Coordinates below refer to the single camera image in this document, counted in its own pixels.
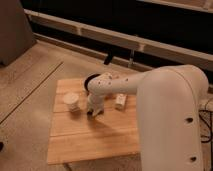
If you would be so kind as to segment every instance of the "wooden table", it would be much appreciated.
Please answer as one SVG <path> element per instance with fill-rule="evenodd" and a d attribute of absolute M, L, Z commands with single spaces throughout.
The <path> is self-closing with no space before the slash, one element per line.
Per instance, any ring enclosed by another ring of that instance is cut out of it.
<path fill-rule="evenodd" d="M 105 99 L 105 112 L 87 117 L 84 79 L 59 80 L 48 147 L 48 164 L 100 159 L 139 153 L 136 99 L 128 96 L 124 111 L 114 109 L 115 96 Z M 65 93 L 80 95 L 80 112 L 71 113 L 63 103 Z"/>

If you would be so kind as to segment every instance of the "wire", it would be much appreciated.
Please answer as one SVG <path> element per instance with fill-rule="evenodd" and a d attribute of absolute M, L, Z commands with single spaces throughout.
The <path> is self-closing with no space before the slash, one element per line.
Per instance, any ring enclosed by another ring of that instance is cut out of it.
<path fill-rule="evenodd" d="M 199 115 L 199 118 L 203 121 L 203 123 L 208 127 L 208 129 L 209 129 L 209 135 L 208 136 L 206 136 L 206 135 L 201 135 L 201 136 L 205 136 L 206 138 L 208 138 L 208 140 L 202 140 L 201 142 L 202 143 L 209 143 L 209 142 L 211 142 L 212 141 L 212 139 L 213 139 L 213 133 L 212 133 L 212 131 L 211 131 L 211 126 L 209 125 L 209 123 L 203 118 L 203 116 L 200 114 Z"/>
<path fill-rule="evenodd" d="M 209 136 L 206 136 L 206 135 L 201 135 L 201 137 L 203 138 L 208 138 L 208 140 L 205 140 L 205 141 L 201 141 L 202 143 L 211 143 L 211 150 L 210 150 L 210 153 L 211 153 L 211 167 L 210 167 L 210 171 L 213 171 L 213 132 L 212 132 L 212 115 L 213 115 L 213 112 L 212 111 L 209 111 L 207 110 L 207 106 L 208 104 L 213 100 L 213 98 L 210 98 L 205 106 L 204 106 L 204 110 L 200 110 L 199 112 L 203 112 L 204 114 L 209 114 L 209 122 L 210 124 L 203 118 L 203 116 L 201 115 L 201 113 L 199 113 L 199 118 L 203 121 L 203 123 L 208 127 L 209 129 L 209 133 L 210 135 Z"/>

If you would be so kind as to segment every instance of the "concrete floor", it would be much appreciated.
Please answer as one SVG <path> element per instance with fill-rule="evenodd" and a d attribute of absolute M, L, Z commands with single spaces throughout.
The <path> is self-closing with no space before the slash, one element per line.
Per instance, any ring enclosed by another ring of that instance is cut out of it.
<path fill-rule="evenodd" d="M 82 78 L 106 71 L 123 74 L 136 72 L 114 64 L 104 66 L 101 60 L 44 42 L 38 42 L 38 44 L 42 46 L 43 53 L 48 55 L 50 61 L 59 60 L 63 64 L 0 125 L 0 137 L 5 142 L 5 148 L 0 153 L 1 171 L 65 170 L 62 165 L 46 164 L 52 108 L 58 79 Z M 74 171 L 141 170 L 139 155 L 72 163 L 71 166 Z"/>

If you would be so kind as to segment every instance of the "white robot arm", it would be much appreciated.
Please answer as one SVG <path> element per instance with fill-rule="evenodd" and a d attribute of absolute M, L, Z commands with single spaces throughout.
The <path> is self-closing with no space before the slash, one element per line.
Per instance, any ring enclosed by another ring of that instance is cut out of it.
<path fill-rule="evenodd" d="M 101 111 L 104 95 L 136 94 L 143 171 L 203 171 L 198 105 L 205 74 L 191 65 L 162 67 L 126 78 L 87 80 L 88 110 Z"/>

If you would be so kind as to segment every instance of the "table leg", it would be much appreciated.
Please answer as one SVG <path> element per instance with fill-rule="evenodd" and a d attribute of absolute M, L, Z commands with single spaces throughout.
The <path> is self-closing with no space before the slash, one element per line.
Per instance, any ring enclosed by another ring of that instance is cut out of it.
<path fill-rule="evenodd" d="M 4 143 L 0 142 L 0 151 L 3 149 L 3 147 L 4 147 Z"/>
<path fill-rule="evenodd" d="M 68 163 L 63 163 L 63 166 L 66 169 L 66 171 L 73 171 Z"/>

